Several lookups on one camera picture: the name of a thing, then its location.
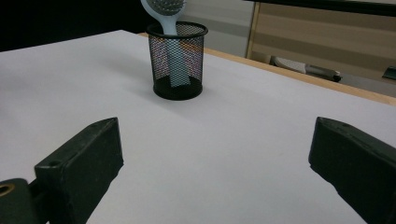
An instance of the white tabletop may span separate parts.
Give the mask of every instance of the white tabletop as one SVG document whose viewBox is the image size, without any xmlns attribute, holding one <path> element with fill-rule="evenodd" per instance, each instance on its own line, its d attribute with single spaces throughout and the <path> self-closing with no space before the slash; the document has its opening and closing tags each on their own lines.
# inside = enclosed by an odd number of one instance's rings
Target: white tabletop
<svg viewBox="0 0 396 224">
<path fill-rule="evenodd" d="M 125 165 L 89 223 L 364 223 L 309 166 L 317 117 L 396 147 L 396 106 L 209 54 L 204 90 L 152 90 L 148 40 L 124 31 L 0 53 L 0 179 L 119 118 Z"/>
</svg>

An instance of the wooden surface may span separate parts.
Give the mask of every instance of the wooden surface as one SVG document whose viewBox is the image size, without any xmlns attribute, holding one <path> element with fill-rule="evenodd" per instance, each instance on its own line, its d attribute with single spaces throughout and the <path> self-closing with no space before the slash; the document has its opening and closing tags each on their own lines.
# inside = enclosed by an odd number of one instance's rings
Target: wooden surface
<svg viewBox="0 0 396 224">
<path fill-rule="evenodd" d="M 284 68 L 280 68 L 280 67 L 275 67 L 272 66 L 270 64 L 267 63 L 260 63 L 260 62 L 256 62 L 250 59 L 246 59 L 246 58 L 242 58 L 242 57 L 238 57 L 238 56 L 234 56 L 228 53 L 224 53 L 224 52 L 220 52 L 217 50 L 213 50 L 213 49 L 207 49 L 205 48 L 205 53 L 207 54 L 211 54 L 214 56 L 218 56 L 220 58 L 224 58 L 224 59 L 228 59 L 237 63 L 244 63 L 253 67 L 257 67 L 266 71 L 270 71 L 273 73 L 277 73 L 280 74 L 281 76 L 285 76 L 285 77 L 290 77 L 290 78 L 294 78 L 294 79 L 298 79 L 300 81 L 303 82 L 307 82 L 310 84 L 314 84 L 323 88 L 327 88 L 330 90 L 334 90 L 334 91 L 340 91 L 343 93 L 347 93 L 347 94 L 351 94 L 351 95 L 355 95 L 355 96 L 359 96 L 361 98 L 365 98 L 365 99 L 369 99 L 369 100 L 373 100 L 373 101 L 377 101 L 383 104 L 388 104 L 388 105 L 396 105 L 396 98 L 394 97 L 390 97 L 387 95 L 383 95 L 380 93 L 376 93 L 376 92 L 372 92 L 372 91 L 366 91 L 366 90 L 362 90 L 359 88 L 354 88 L 354 87 L 350 87 L 347 85 L 343 85 L 340 83 L 336 83 L 336 82 L 332 82 L 326 79 L 322 79 L 322 78 L 318 78 L 318 77 L 311 77 L 309 75 L 303 75 L 297 72 L 293 72 Z"/>
<path fill-rule="evenodd" d="M 259 3 L 249 59 L 268 55 L 396 85 L 383 78 L 396 64 L 396 17 Z"/>
<path fill-rule="evenodd" d="M 333 11 L 345 11 L 362 14 L 396 17 L 396 5 L 391 3 L 374 3 L 366 1 L 345 0 L 248 0 L 268 4 L 277 4 L 294 7 L 310 7 Z"/>
</svg>

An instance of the black mesh pencil holder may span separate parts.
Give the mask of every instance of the black mesh pencil holder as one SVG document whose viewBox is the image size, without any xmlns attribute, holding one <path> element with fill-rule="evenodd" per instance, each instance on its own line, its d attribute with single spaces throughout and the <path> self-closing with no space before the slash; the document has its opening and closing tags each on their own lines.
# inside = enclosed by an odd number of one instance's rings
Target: black mesh pencil holder
<svg viewBox="0 0 396 224">
<path fill-rule="evenodd" d="M 188 100 L 202 92 L 204 36 L 201 24 L 178 21 L 177 35 L 164 35 L 159 23 L 151 24 L 148 44 L 154 92 L 168 100 Z"/>
</svg>

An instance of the beige surface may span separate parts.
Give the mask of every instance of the beige surface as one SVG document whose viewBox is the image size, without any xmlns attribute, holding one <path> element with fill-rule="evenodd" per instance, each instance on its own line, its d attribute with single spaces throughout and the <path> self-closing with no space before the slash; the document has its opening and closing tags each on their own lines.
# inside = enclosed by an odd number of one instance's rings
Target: beige surface
<svg viewBox="0 0 396 224">
<path fill-rule="evenodd" d="M 382 78 L 396 65 L 396 18 L 261 3 L 256 5 L 250 52 L 396 84 Z"/>
<path fill-rule="evenodd" d="M 334 91 L 348 93 L 351 95 L 359 96 L 362 98 L 366 98 L 369 100 L 377 101 L 377 102 L 388 104 L 388 105 L 396 105 L 396 98 L 393 98 L 393 97 L 390 97 L 387 95 L 383 95 L 383 94 L 379 94 L 376 92 L 366 91 L 366 90 L 350 87 L 347 85 L 332 82 L 332 81 L 325 80 L 325 79 L 318 78 L 318 77 L 304 76 L 300 73 L 296 73 L 296 72 L 293 72 L 293 71 L 290 71 L 287 69 L 275 67 L 275 66 L 269 65 L 267 63 L 259 63 L 257 61 L 253 61 L 253 60 L 246 59 L 246 58 L 241 58 L 238 56 L 234 56 L 234 55 L 227 54 L 227 53 L 220 52 L 220 51 L 213 50 L 213 49 L 205 49 L 205 53 L 215 55 L 215 56 L 218 56 L 221 58 L 225 58 L 225 59 L 228 59 L 228 60 L 231 60 L 234 62 L 248 64 L 253 67 L 257 67 L 257 68 L 260 68 L 263 70 L 274 72 L 274 73 L 280 74 L 285 77 L 291 77 L 294 79 L 298 79 L 303 82 L 311 83 L 311 84 L 314 84 L 314 85 L 317 85 L 320 87 L 324 87 L 327 89 L 331 89 Z"/>
<path fill-rule="evenodd" d="M 209 53 L 228 57 L 207 50 L 205 89 L 182 102 L 153 92 L 148 40 L 129 32 L 0 53 L 2 178 L 32 181 L 54 149 L 116 116 L 125 165 L 87 223 L 365 223 L 309 167 L 315 120 L 395 147 L 396 106 Z"/>
</svg>

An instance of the wooden table edge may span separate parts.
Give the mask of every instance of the wooden table edge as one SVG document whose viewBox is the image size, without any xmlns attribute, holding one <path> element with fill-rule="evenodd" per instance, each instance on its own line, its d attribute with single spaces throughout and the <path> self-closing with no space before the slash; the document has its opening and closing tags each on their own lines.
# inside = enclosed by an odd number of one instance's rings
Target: wooden table edge
<svg viewBox="0 0 396 224">
<path fill-rule="evenodd" d="M 149 36 L 146 33 L 140 33 L 139 35 L 142 35 L 145 37 Z M 284 77 L 290 77 L 293 79 L 297 79 L 297 80 L 300 80 L 300 81 L 303 81 L 306 83 L 310 83 L 313 85 L 317 85 L 317 86 L 320 86 L 320 87 L 323 87 L 326 89 L 340 91 L 340 92 L 347 93 L 350 95 L 354 95 L 354 96 L 358 96 L 358 97 L 365 98 L 368 100 L 376 101 L 376 102 L 379 102 L 382 104 L 396 105 L 396 98 L 387 96 L 384 94 L 380 94 L 377 92 L 367 91 L 367 90 L 359 89 L 356 87 L 351 87 L 348 85 L 344 85 L 344 84 L 341 84 L 338 82 L 333 82 L 333 81 L 326 80 L 326 79 L 319 78 L 319 77 L 311 77 L 309 75 L 304 75 L 304 74 L 290 71 L 288 69 L 284 69 L 284 68 L 280 68 L 280 67 L 275 67 L 275 66 L 272 66 L 267 63 L 260 63 L 257 61 L 242 58 L 242 57 L 235 56 L 235 55 L 232 55 L 229 53 L 224 53 L 224 52 L 214 50 L 214 49 L 205 48 L 204 53 L 214 55 L 214 56 L 217 56 L 217 57 L 220 57 L 223 59 L 227 59 L 227 60 L 230 60 L 230 61 L 233 61 L 236 63 L 243 63 L 243 64 L 246 64 L 249 66 L 260 68 L 262 70 L 273 72 L 273 73 L 279 74 Z"/>
</svg>

